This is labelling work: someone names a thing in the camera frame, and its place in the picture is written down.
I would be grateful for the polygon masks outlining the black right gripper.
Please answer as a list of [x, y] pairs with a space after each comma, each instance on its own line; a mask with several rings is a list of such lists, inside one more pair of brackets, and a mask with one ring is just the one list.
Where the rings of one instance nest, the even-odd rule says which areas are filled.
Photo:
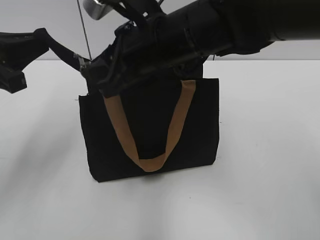
[[45, 28], [38, 28], [33, 32], [36, 39], [47, 46], [1, 46], [0, 47], [0, 88], [11, 94], [27, 88], [27, 81], [23, 70], [38, 57], [49, 51], [49, 48], [60, 60], [78, 72], [86, 68], [90, 60], [66, 48], [53, 39]]

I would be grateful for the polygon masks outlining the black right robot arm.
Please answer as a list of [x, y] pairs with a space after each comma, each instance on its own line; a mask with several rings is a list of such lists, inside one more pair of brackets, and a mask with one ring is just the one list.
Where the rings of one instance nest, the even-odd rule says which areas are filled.
[[34, 32], [0, 34], [0, 88], [10, 94], [27, 88], [23, 70], [52, 50], [60, 60], [81, 72], [91, 62], [56, 41], [45, 28]]

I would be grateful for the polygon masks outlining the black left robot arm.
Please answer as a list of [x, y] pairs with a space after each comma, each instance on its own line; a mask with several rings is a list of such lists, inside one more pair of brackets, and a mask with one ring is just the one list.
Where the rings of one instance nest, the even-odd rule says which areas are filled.
[[277, 41], [317, 40], [317, 0], [196, 0], [165, 13], [155, 0], [86, 0], [95, 20], [114, 10], [127, 18], [115, 44], [82, 69], [105, 97], [150, 76], [210, 55], [251, 55]]

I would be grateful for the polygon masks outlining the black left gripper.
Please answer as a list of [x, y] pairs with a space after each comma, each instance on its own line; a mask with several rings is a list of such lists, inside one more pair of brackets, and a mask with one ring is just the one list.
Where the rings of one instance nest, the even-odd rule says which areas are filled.
[[82, 68], [82, 75], [106, 98], [144, 82], [172, 80], [174, 36], [175, 28], [168, 22], [155, 22], [145, 29], [122, 28], [113, 44]]

